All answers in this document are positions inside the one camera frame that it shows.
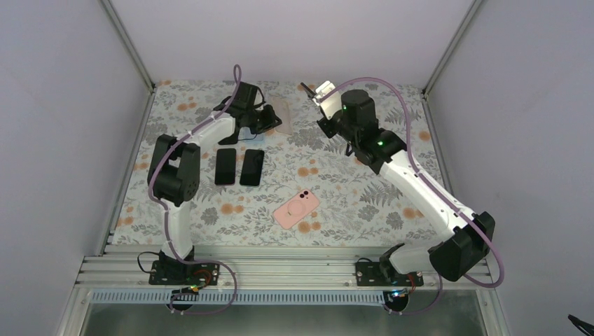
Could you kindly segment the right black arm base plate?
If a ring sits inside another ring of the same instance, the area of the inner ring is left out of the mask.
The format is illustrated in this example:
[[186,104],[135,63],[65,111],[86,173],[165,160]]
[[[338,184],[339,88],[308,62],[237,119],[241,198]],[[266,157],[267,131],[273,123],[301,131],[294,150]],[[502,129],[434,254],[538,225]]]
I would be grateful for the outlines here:
[[389,261],[372,261],[360,258],[354,264],[354,275],[358,286],[418,287],[424,285],[421,272],[398,273]]

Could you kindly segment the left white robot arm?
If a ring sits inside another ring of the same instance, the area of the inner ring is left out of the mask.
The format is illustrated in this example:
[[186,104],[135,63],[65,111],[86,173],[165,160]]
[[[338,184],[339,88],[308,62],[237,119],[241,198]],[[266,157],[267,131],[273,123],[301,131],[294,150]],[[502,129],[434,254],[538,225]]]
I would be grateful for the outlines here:
[[222,141],[235,143],[247,127],[262,134],[282,124],[261,88],[237,82],[226,97],[193,129],[180,136],[160,135],[148,171],[148,196],[163,208],[166,241],[158,254],[158,265],[179,284],[195,274],[194,247],[190,234],[190,205],[200,185],[201,151]]

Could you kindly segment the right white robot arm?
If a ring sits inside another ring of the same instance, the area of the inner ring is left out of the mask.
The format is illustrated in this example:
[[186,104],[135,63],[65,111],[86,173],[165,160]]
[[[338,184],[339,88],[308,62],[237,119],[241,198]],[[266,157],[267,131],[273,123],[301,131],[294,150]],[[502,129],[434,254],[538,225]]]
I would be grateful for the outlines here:
[[489,254],[484,238],[491,239],[495,220],[458,202],[410,156],[404,140],[381,128],[375,102],[364,90],[348,90],[325,97],[312,94],[322,119],[318,124],[328,138],[339,135],[347,142],[345,154],[392,183],[434,226],[437,242],[428,247],[398,244],[379,267],[380,278],[396,285],[406,273],[433,268],[448,281],[458,281]]

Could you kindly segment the beige phone case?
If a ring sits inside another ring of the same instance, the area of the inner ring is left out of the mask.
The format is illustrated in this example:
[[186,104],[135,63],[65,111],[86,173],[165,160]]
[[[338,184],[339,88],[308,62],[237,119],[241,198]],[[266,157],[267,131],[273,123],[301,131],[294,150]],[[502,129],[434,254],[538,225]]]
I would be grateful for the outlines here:
[[276,126],[275,130],[280,134],[292,135],[293,125],[288,101],[282,97],[272,96],[270,98],[270,105],[274,108],[276,116],[282,121],[282,124]]

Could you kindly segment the light blue phone case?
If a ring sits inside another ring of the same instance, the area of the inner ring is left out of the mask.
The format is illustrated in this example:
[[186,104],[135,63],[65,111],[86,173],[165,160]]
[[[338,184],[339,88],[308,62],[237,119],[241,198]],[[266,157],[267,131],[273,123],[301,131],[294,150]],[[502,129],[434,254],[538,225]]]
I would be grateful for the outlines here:
[[261,143],[264,141],[264,139],[265,139],[264,134],[252,134],[251,136],[248,136],[246,138],[239,139],[239,141]]

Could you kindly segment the pink phone case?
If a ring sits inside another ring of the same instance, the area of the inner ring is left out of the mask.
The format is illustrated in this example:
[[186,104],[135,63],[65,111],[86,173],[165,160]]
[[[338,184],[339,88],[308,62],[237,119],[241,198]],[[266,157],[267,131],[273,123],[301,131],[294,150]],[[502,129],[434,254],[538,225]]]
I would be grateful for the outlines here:
[[319,205],[318,197],[311,190],[304,189],[274,210],[272,217],[281,228],[288,230],[302,221]]

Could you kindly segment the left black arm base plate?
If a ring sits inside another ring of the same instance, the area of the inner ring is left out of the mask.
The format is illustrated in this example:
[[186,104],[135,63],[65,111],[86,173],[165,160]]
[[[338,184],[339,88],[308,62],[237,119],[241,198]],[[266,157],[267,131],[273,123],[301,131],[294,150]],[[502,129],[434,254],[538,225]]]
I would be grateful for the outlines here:
[[151,267],[148,283],[161,286],[216,286],[220,265],[200,263],[186,265],[175,262],[155,261]]

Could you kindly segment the black smartphone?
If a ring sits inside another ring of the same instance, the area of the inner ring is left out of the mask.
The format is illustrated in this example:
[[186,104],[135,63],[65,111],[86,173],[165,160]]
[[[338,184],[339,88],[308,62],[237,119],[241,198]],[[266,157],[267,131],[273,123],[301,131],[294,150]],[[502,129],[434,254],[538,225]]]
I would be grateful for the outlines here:
[[241,186],[256,187],[260,185],[264,157],[263,150],[246,150],[240,175]]
[[308,99],[313,99],[316,96],[316,92],[307,84],[305,84],[304,82],[300,83],[300,88],[302,91],[304,91],[308,97]]
[[235,184],[236,150],[221,148],[216,152],[216,167],[214,183],[217,186],[231,186]]

